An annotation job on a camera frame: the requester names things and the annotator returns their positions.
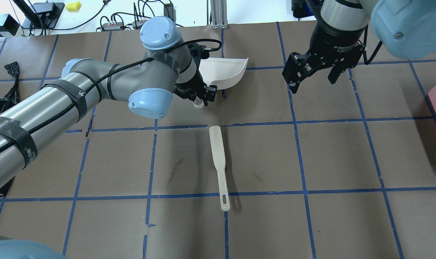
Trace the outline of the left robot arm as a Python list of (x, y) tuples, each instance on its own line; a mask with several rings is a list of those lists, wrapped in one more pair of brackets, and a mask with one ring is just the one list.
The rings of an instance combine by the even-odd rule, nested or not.
[(59, 79), (0, 113), (0, 189), (104, 99), (150, 119), (165, 117), (174, 95), (205, 105), (215, 100), (217, 87), (204, 82), (199, 65), (221, 49), (220, 40), (185, 41), (168, 17), (148, 20), (139, 36), (147, 49), (142, 60), (69, 60)]

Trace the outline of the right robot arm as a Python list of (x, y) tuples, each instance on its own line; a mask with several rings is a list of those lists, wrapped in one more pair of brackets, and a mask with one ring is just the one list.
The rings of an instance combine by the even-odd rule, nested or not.
[(291, 53), (282, 71), (293, 94), (322, 69), (331, 69), (335, 84), (360, 59), (370, 64), (382, 46), (405, 60), (436, 54), (436, 0), (293, 0), (292, 11), (316, 19), (308, 51)]

